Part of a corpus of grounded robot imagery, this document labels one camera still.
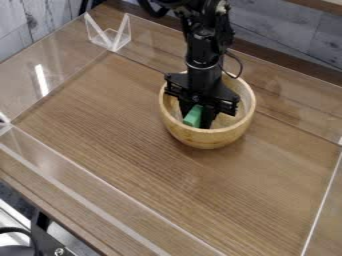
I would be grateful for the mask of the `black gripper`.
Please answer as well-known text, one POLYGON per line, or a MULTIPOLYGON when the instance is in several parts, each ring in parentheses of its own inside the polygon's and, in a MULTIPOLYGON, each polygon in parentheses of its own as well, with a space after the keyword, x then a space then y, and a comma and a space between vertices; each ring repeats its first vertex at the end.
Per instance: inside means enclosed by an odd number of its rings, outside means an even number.
POLYGON ((223 83, 222 64, 207 69, 187 67, 183 73, 164 75, 164 93, 179 100, 182 117, 194 105, 203 106, 200 128, 208 129, 218 113, 236 115, 240 96, 223 83))

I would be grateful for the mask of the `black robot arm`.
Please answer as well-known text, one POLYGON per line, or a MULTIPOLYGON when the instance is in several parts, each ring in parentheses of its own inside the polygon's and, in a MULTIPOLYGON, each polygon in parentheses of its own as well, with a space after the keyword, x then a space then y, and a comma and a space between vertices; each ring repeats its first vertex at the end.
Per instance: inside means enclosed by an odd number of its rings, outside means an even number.
POLYGON ((234 41, 228 0, 138 0, 142 9, 162 18, 172 11, 182 24, 187 43, 184 73, 167 73, 164 94, 178 99, 183 122, 195 107, 200 108, 195 128, 208 129, 219 113, 236 115, 240 96, 227 88, 223 60, 234 41))

